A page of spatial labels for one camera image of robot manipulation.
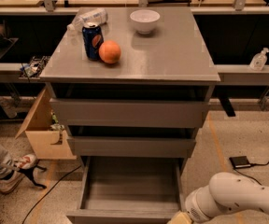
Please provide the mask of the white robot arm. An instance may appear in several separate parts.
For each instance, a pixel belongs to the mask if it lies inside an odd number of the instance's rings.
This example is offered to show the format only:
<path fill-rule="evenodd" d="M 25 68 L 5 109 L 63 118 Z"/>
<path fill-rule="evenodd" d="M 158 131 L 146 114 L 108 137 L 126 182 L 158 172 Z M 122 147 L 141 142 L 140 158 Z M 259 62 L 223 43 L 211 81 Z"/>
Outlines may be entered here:
<path fill-rule="evenodd" d="M 167 224 L 202 224 L 221 215 L 254 210 L 269 215 L 269 187 L 231 173 L 213 175 L 207 186 L 193 191 Z"/>

